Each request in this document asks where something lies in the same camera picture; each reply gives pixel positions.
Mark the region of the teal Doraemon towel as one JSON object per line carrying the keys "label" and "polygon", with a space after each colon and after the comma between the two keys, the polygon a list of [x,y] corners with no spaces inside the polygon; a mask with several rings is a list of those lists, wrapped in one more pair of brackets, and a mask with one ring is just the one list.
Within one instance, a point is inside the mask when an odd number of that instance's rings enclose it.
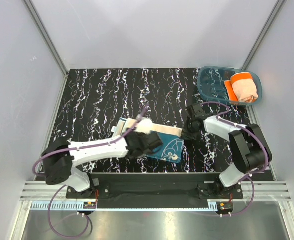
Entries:
{"label": "teal Doraemon towel", "polygon": [[152,131],[158,133],[163,146],[153,155],[148,155],[148,158],[179,163],[183,152],[184,140],[180,138],[182,129],[172,126],[160,125],[153,123]]}

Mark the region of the orange Doraemon towel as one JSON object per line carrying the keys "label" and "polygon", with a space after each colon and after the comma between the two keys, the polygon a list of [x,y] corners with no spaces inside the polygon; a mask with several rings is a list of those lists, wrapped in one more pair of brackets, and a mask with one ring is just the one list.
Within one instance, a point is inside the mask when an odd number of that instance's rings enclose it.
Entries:
{"label": "orange Doraemon towel", "polygon": [[257,87],[249,72],[239,72],[224,82],[230,101],[253,103],[258,99]]}

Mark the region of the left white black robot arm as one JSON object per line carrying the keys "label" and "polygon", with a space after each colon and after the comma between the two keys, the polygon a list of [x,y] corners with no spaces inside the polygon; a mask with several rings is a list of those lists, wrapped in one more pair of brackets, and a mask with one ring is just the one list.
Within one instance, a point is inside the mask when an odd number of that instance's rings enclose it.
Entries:
{"label": "left white black robot arm", "polygon": [[163,143],[156,132],[145,134],[131,131],[122,136],[88,142],[58,140],[42,153],[45,183],[63,184],[82,197],[94,194],[89,175],[77,167],[88,162],[109,158],[139,158],[156,153]]}

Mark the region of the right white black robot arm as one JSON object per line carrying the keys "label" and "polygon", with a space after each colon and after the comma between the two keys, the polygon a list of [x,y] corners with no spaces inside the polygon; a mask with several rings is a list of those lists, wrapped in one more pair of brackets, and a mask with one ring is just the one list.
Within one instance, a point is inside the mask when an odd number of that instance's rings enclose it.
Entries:
{"label": "right white black robot arm", "polygon": [[187,107],[188,117],[182,129],[181,139],[197,141],[201,133],[216,135],[229,142],[232,164],[220,173],[215,181],[214,192],[225,198],[232,187],[240,184],[252,174],[264,172],[272,160],[272,154],[264,135],[257,124],[242,125],[205,113],[201,103]]}

